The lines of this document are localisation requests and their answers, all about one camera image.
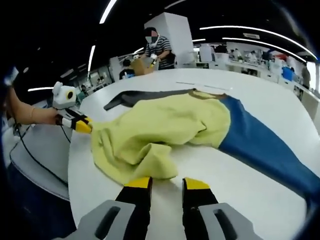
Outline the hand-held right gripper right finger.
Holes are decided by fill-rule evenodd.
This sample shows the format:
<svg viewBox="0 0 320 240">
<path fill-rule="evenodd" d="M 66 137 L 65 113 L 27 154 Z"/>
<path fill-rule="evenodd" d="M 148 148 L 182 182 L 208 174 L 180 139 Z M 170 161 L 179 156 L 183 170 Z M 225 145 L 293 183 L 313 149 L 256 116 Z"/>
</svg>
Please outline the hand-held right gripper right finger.
<svg viewBox="0 0 320 240">
<path fill-rule="evenodd" d="M 188 240 L 260 240 L 253 224 L 227 203 L 219 203 L 210 186 L 185 177 L 182 223 Z"/>
</svg>

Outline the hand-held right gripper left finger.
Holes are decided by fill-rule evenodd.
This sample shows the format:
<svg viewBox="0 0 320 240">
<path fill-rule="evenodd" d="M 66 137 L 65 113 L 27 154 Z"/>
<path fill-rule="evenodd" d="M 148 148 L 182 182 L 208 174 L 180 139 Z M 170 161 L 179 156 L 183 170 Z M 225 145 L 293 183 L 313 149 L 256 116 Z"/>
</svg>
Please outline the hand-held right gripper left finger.
<svg viewBox="0 0 320 240">
<path fill-rule="evenodd" d="M 66 240 L 144 240 L 150 224 L 153 179 L 125 184 L 115 200 L 106 200 L 84 215 Z"/>
</svg>

